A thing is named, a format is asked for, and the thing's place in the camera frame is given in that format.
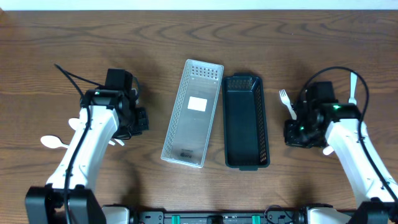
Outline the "white plastic fork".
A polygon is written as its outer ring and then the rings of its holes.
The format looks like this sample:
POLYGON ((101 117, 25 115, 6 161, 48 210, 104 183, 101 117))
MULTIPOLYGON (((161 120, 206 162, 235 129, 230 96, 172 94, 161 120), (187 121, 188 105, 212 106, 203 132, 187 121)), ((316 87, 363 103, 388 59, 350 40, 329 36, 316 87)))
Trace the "white plastic fork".
POLYGON ((281 102, 287 107, 287 109, 288 109, 288 111, 289 111, 289 113, 291 115, 291 118, 293 120, 296 120, 297 119, 297 115, 296 115, 295 111, 293 110, 293 107, 292 107, 292 105, 290 103, 290 98, 287 95, 287 92, 284 89, 282 89, 282 90, 279 91, 279 96, 280 96, 281 102))

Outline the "clear perforated plastic basket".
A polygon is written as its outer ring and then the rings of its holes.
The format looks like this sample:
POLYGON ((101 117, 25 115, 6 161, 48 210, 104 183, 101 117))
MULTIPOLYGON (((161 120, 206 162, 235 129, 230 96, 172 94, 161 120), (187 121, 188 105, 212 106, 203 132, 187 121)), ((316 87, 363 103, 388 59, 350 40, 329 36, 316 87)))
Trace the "clear perforated plastic basket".
POLYGON ((224 66, 188 59, 172 110, 161 159, 202 168, 224 66))

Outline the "pale blue plastic fork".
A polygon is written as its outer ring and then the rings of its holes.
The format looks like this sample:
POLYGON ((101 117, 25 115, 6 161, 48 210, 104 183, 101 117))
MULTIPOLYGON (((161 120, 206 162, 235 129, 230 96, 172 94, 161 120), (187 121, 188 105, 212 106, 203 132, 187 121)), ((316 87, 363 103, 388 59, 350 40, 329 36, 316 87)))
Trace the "pale blue plastic fork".
POLYGON ((355 98, 357 79, 358 79, 357 75, 355 73, 351 72, 350 73, 350 94, 349 94, 348 103, 352 103, 354 105, 357 105, 357 100, 355 98))

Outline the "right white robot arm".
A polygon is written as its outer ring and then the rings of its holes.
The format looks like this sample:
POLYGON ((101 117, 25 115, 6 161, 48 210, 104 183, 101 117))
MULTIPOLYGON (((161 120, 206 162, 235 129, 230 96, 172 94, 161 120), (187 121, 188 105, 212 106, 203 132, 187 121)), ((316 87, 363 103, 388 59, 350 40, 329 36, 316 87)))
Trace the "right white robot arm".
POLYGON ((306 223, 397 223, 397 183, 378 156, 352 103, 320 103, 288 119, 285 143, 294 147, 331 148, 353 189, 353 215, 332 207, 306 210, 306 223))

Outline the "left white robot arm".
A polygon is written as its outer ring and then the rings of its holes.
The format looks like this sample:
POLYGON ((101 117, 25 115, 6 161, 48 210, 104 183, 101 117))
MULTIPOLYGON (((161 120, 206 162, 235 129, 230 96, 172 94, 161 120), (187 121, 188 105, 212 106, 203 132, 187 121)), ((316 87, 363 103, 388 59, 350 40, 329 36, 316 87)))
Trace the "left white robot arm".
POLYGON ((102 207, 94 192, 109 142, 131 139, 148 128, 145 109, 136 107, 138 96, 135 88, 86 92, 60 165, 43 187, 31 187, 25 196, 29 223, 132 223, 127 206, 102 207))

